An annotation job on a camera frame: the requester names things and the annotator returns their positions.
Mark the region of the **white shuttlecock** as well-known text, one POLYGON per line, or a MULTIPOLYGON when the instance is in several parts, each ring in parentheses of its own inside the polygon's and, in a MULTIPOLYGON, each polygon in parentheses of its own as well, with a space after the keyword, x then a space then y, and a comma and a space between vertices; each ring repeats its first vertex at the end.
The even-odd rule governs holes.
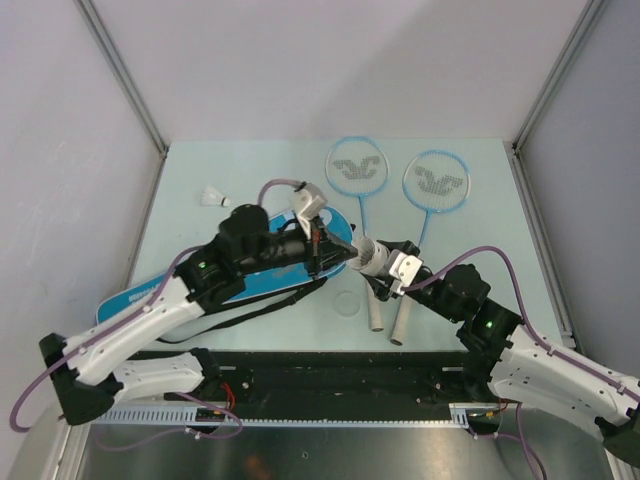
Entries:
POLYGON ((212 185, 206 186, 200 196, 199 204, 203 207, 227 208, 232 201, 212 185))
POLYGON ((359 237, 353 240, 352 246, 356 249, 357 255, 350 259, 347 264, 355 271, 366 269, 372 262, 376 247, 374 241, 368 237, 359 237))

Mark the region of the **white shuttlecock tube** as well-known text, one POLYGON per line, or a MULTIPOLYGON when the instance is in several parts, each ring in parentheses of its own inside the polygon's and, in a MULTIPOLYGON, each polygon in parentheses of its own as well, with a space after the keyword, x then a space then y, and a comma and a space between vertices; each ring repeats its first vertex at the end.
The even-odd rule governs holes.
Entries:
POLYGON ((389 274, 388 262, 391 255, 391 251, 389 250, 388 247, 381 244, 380 242, 375 240, 373 241, 376 247, 375 256, 371 264, 366 269, 359 272, 371 277, 385 277, 389 274))

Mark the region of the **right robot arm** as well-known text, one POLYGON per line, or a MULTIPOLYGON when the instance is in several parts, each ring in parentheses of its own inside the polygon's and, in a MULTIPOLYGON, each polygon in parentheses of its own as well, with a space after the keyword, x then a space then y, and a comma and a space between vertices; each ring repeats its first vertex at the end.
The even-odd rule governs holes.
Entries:
POLYGON ((380 300, 407 296, 459 324, 471 358, 461 376, 473 401, 490 395, 564 419, 599 440, 617 459, 639 465, 639 380, 550 340, 533 327, 522 295, 517 311, 493 301, 468 258, 474 248, 432 272, 410 242, 364 239, 358 271, 380 300))

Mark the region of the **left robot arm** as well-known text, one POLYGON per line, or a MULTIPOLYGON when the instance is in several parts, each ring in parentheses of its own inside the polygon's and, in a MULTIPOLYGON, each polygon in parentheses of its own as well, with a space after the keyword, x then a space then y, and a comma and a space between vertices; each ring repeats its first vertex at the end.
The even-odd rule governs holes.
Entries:
POLYGON ((82 425, 155 395, 214 397, 221 373, 208 349, 152 360, 134 354, 200 317, 322 284, 355 256, 352 238, 352 226, 331 207, 309 222, 293 214, 270 219, 259 205, 234 209, 214 239, 189 249, 153 291, 81 335, 41 340, 63 418, 82 425))

